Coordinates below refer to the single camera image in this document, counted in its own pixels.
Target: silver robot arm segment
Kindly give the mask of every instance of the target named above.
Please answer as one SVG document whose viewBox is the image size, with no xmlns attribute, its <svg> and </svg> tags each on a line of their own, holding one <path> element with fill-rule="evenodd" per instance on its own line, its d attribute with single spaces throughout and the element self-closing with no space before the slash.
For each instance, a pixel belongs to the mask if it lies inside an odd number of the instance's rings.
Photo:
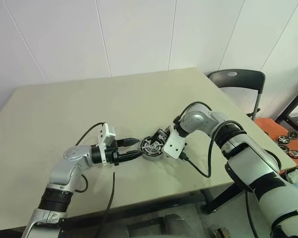
<svg viewBox="0 0 298 238">
<path fill-rule="evenodd" d="M 120 162 L 137 158 L 140 151 L 119 154 L 118 147 L 139 142 L 134 138 L 115 140 L 115 129 L 104 123 L 98 135 L 98 144 L 74 146 L 53 167 L 45 192 L 38 208 L 34 209 L 22 238 L 57 238 L 60 224 L 67 217 L 67 208 L 81 175 L 96 164 L 119 165 Z"/>
<path fill-rule="evenodd" d="M 163 152 L 179 158 L 185 138 L 196 130 L 212 137 L 227 117 L 202 104 L 190 106 L 182 118 L 169 126 Z M 254 192 L 271 226 L 271 237 L 298 238 L 298 189 L 279 176 L 280 162 L 233 123 L 222 126 L 215 143 L 227 158 L 225 169 L 241 188 Z"/>
</svg>

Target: black wire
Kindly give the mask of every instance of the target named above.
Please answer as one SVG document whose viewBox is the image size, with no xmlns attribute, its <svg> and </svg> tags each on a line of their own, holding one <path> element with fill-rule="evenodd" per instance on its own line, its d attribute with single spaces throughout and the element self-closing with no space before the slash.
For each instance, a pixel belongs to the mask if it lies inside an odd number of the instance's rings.
<svg viewBox="0 0 298 238">
<path fill-rule="evenodd" d="M 277 164 L 278 164 L 278 168 L 279 168 L 279 170 L 281 170 L 282 169 L 282 163 L 280 162 L 280 160 L 279 160 L 279 158 L 273 153 L 273 152 L 271 152 L 271 151 L 269 151 L 269 150 L 265 150 L 268 154 L 270 154 L 271 156 L 273 156 L 274 157 L 274 159 L 276 160 L 276 162 L 277 162 Z"/>
<path fill-rule="evenodd" d="M 217 129 L 214 131 L 212 137 L 211 137 L 211 141 L 210 141 L 210 145 L 209 145 L 209 152 L 208 152 L 208 174 L 203 173 L 191 160 L 189 160 L 189 158 L 186 159 L 186 161 L 188 161 L 202 176 L 209 178 L 211 177 L 211 156 L 212 156 L 212 148 L 213 148 L 213 144 L 214 144 L 214 140 L 216 135 L 218 134 L 219 130 L 229 124 L 229 123 L 234 123 L 235 125 L 237 125 L 241 130 L 243 130 L 243 127 L 236 121 L 234 120 L 227 120 L 224 121 L 223 123 L 221 123 Z"/>
<path fill-rule="evenodd" d="M 109 209 L 110 209 L 111 204 L 112 204 L 112 202 L 113 202 L 114 193 L 115 193 L 115 172 L 113 173 L 113 188 L 112 188 L 112 190 L 111 190 L 110 199 L 109 199 L 109 202 L 108 202 L 106 211 L 105 211 L 105 213 L 104 213 L 103 219 L 102 219 L 102 221 L 101 221 L 101 223 L 100 223 L 100 225 L 99 225 L 99 227 L 98 227 L 98 230 L 97 230 L 97 232 L 96 232 L 94 238 L 98 238 L 98 237 L 99 237 L 99 234 L 100 234 L 101 230 L 102 230 L 103 227 L 104 227 L 104 224 L 105 224 L 105 222 L 106 222 L 107 216 L 108 216 L 108 214 L 109 214 Z"/>
<path fill-rule="evenodd" d="M 206 175 L 205 173 L 203 173 L 189 158 L 187 159 L 187 161 L 190 163 L 190 165 L 192 165 L 201 175 L 203 175 L 206 178 L 209 178 L 208 175 Z"/>
<path fill-rule="evenodd" d="M 78 144 L 80 144 L 80 142 L 84 139 L 84 137 L 95 127 L 97 127 L 98 125 L 104 125 L 104 122 L 99 122 L 95 125 L 93 125 L 90 129 L 87 130 L 87 132 L 84 133 L 84 135 L 81 136 L 81 138 L 78 140 L 78 142 L 75 144 L 75 146 L 77 146 Z"/>
<path fill-rule="evenodd" d="M 81 174 L 81 176 L 83 177 L 83 179 L 85 180 L 85 183 L 86 183 L 86 187 L 83 189 L 83 190 L 78 190 L 78 189 L 75 189 L 75 192 L 86 192 L 87 189 L 88 189 L 88 180 L 86 178 L 85 175 Z"/>
<path fill-rule="evenodd" d="M 249 220 L 250 227 L 252 229 L 252 232 L 254 234 L 254 237 L 255 238 L 258 238 L 257 232 L 256 232 L 255 227 L 254 227 L 254 224 L 253 224 L 252 217 L 251 217 L 250 212 L 249 212 L 248 192 L 247 191 L 245 191 L 245 202 L 246 202 L 246 212 L 247 212 L 247 217 L 248 217 L 248 220 Z"/>
<path fill-rule="evenodd" d="M 180 118 L 181 118 L 182 115 L 185 113 L 185 111 L 188 110 L 188 108 L 189 108 L 190 106 L 192 106 L 193 104 L 197 104 L 197 103 L 206 106 L 210 111 L 212 111 L 212 109 L 211 109 L 211 108 L 209 107 L 209 105 L 207 105 L 206 103 L 203 103 L 203 102 L 193 102 L 193 103 L 190 103 L 189 105 L 187 105 L 187 107 L 181 112 L 181 114 L 180 114 Z"/>
<path fill-rule="evenodd" d="M 88 129 L 88 130 L 84 133 L 84 135 L 81 136 L 81 138 L 78 140 L 78 142 L 75 144 L 75 146 L 79 145 L 80 142 L 84 139 L 84 137 L 85 137 L 85 136 L 86 136 L 92 129 L 94 129 L 94 128 L 97 127 L 98 125 L 104 125 L 104 122 L 99 122 L 99 123 L 93 125 L 90 129 Z M 88 180 L 87 180 L 86 176 L 83 175 L 83 174 L 81 174 L 81 176 L 82 176 L 83 179 L 85 180 L 86 187 L 85 187 L 85 189 L 83 189 L 83 190 L 75 189 L 75 192 L 80 192 L 80 193 L 82 193 L 82 192 L 86 192 L 87 189 L 88 189 Z"/>
</svg>

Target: floor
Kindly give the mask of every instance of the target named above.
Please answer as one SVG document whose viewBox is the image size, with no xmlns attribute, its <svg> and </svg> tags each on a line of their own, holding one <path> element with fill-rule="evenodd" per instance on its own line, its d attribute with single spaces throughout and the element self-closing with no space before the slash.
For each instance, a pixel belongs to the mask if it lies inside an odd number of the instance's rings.
<svg viewBox="0 0 298 238">
<path fill-rule="evenodd" d="M 214 187 L 211 189 L 213 196 L 217 196 L 224 191 L 228 185 Z M 253 237 L 245 207 L 245 194 L 241 194 L 237 198 L 231 200 L 217 212 L 210 215 L 204 215 L 200 211 L 200 206 L 203 203 L 189 204 L 174 208 L 165 209 L 157 213 L 150 213 L 143 216 L 122 219 L 115 223 L 106 224 L 104 230 L 114 229 L 119 225 L 130 225 L 139 223 L 141 221 L 152 220 L 157 217 L 163 217 L 168 214 L 177 214 L 181 216 L 192 228 L 194 233 L 199 238 L 211 238 L 212 232 L 221 227 L 227 227 L 232 238 L 251 238 Z M 265 219 L 259 210 L 256 198 L 253 194 L 249 195 L 250 212 L 254 221 L 255 229 L 261 238 L 269 238 L 270 229 L 267 226 Z M 66 237 L 93 237 L 97 227 L 89 227 L 88 229 L 81 229 L 71 231 Z M 143 236 L 143 235 L 157 235 L 160 230 L 157 225 L 147 228 L 133 230 L 130 237 Z"/>
</svg>

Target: metal wheel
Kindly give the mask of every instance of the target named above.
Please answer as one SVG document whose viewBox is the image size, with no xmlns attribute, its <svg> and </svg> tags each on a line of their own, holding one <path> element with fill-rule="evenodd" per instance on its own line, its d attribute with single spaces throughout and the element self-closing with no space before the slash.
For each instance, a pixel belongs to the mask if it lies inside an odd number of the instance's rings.
<svg viewBox="0 0 298 238">
<path fill-rule="evenodd" d="M 288 152 L 288 155 L 294 159 L 298 159 L 298 150 L 291 150 Z"/>
<path fill-rule="evenodd" d="M 285 135 L 281 135 L 278 137 L 277 139 L 278 143 L 283 144 L 283 145 L 287 145 L 290 143 L 290 139 L 288 136 Z"/>
<path fill-rule="evenodd" d="M 155 142 L 150 145 L 152 137 L 148 136 L 140 143 L 140 150 L 144 152 L 143 157 L 147 160 L 158 160 L 162 157 L 163 141 L 156 139 Z"/>
</svg>

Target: beige table top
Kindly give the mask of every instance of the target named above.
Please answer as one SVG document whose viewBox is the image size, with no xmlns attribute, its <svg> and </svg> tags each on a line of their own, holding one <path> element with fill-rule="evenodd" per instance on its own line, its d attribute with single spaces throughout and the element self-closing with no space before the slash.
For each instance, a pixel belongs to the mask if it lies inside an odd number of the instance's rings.
<svg viewBox="0 0 298 238">
<path fill-rule="evenodd" d="M 197 68 L 18 88 L 0 112 L 0 230 L 26 225 L 38 206 L 53 165 L 93 124 L 106 121 L 117 139 L 152 135 L 168 126 L 190 102 L 203 101 L 241 123 L 263 148 L 274 152 L 283 168 L 295 163 Z M 97 142 L 92 131 L 82 144 Z M 186 153 L 207 171 L 210 139 L 202 132 L 188 137 Z M 116 172 L 112 207 L 232 182 L 217 146 L 212 176 L 204 178 L 188 163 L 142 157 L 85 172 L 90 186 L 72 197 L 69 216 L 104 210 Z"/>
</svg>

